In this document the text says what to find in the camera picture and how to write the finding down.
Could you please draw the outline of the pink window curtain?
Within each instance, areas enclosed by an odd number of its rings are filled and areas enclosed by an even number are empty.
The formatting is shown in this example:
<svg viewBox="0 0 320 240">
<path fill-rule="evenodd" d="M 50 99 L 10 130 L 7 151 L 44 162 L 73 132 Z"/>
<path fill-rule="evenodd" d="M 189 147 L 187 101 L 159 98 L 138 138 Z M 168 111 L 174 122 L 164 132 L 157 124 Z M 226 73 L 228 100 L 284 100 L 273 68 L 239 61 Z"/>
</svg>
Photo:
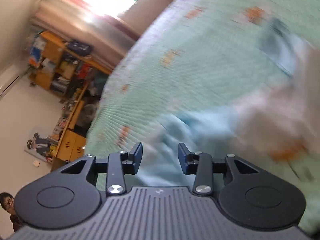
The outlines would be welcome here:
<svg viewBox="0 0 320 240">
<path fill-rule="evenodd" d="M 174 0 L 136 0 L 119 16 L 107 14 L 124 0 L 41 0 L 33 22 L 55 35 L 55 42 L 78 40 L 93 47 L 93 58 L 114 69 L 153 21 Z"/>
</svg>

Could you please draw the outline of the person with glasses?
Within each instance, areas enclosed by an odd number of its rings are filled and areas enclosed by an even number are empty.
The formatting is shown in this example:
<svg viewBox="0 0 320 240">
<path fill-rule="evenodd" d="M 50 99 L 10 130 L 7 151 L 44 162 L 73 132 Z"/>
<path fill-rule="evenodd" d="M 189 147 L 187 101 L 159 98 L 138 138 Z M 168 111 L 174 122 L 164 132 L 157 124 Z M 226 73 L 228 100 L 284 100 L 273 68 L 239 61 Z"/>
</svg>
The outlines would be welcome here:
<svg viewBox="0 0 320 240">
<path fill-rule="evenodd" d="M 20 219 L 17 217 L 14 209 L 14 197 L 7 192 L 2 192 L 0 194 L 0 201 L 2 209 L 10 215 L 9 219 L 12 222 L 12 228 L 14 232 L 18 231 L 23 225 Z"/>
</svg>

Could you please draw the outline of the green quilted bedspread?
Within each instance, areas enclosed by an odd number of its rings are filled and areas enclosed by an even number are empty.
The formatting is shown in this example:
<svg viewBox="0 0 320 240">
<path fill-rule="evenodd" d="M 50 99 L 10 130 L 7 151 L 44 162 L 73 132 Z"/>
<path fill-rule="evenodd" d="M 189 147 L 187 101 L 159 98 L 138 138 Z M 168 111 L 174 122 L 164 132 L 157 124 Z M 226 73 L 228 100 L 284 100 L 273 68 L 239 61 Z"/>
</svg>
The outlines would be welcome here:
<svg viewBox="0 0 320 240">
<path fill-rule="evenodd" d="M 108 78 L 86 154 L 105 158 L 140 141 L 144 156 L 159 118 L 226 107 L 286 81 L 261 50 L 274 18 L 319 49 L 319 0 L 174 0 Z M 319 183 L 290 183 L 306 198 L 299 227 L 318 233 Z"/>
</svg>

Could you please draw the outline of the black bag on shelf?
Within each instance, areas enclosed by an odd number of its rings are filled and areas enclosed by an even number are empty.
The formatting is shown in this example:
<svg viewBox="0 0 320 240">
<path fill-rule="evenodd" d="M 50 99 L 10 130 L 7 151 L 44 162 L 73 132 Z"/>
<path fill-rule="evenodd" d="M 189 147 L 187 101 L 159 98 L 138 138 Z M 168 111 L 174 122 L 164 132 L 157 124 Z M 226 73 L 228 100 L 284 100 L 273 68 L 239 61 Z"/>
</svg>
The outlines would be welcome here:
<svg viewBox="0 0 320 240">
<path fill-rule="evenodd" d="M 69 41 L 66 47 L 70 51 L 82 57 L 88 56 L 93 50 L 93 47 L 90 44 L 82 43 L 77 40 Z"/>
</svg>

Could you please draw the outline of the cartoon figure poster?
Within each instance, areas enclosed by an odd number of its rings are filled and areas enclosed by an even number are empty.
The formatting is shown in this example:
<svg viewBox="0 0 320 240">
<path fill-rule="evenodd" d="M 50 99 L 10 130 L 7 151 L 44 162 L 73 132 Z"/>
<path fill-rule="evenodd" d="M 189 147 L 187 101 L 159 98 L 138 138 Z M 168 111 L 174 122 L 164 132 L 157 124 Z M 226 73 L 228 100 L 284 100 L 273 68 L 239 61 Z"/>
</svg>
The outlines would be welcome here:
<svg viewBox="0 0 320 240">
<path fill-rule="evenodd" d="M 34 133 L 31 139 L 25 143 L 24 151 L 35 158 L 51 163 L 53 160 L 51 142 L 47 138 L 40 137 L 39 133 Z"/>
</svg>

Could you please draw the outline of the orange wooden bookshelf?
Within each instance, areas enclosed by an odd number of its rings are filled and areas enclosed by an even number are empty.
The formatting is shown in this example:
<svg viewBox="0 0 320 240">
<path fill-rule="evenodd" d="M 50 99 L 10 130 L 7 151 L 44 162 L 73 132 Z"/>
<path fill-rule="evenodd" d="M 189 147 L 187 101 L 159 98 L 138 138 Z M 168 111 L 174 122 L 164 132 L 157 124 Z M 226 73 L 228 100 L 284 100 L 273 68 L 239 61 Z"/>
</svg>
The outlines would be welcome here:
<svg viewBox="0 0 320 240">
<path fill-rule="evenodd" d="M 35 132 L 52 144 L 52 170 L 83 156 L 88 130 L 112 73 L 91 54 L 79 56 L 67 49 L 69 41 L 56 43 L 55 37 L 48 30 L 37 34 L 29 57 L 30 85 L 57 96 L 63 104 L 52 133 L 44 137 Z"/>
</svg>

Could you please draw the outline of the light blue white garment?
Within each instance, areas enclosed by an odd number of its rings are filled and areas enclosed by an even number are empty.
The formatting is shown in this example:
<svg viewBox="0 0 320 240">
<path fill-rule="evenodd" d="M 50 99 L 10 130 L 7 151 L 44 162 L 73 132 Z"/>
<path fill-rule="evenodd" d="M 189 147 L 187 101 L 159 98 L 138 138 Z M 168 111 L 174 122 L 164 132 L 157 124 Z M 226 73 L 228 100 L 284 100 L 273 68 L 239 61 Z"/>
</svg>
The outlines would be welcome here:
<svg viewBox="0 0 320 240">
<path fill-rule="evenodd" d="M 159 118 L 145 142 L 143 184 L 191 184 L 178 161 L 180 142 L 214 157 L 236 154 L 293 183 L 319 183 L 319 49 L 274 18 L 261 50 L 288 79 L 226 107 Z"/>
</svg>

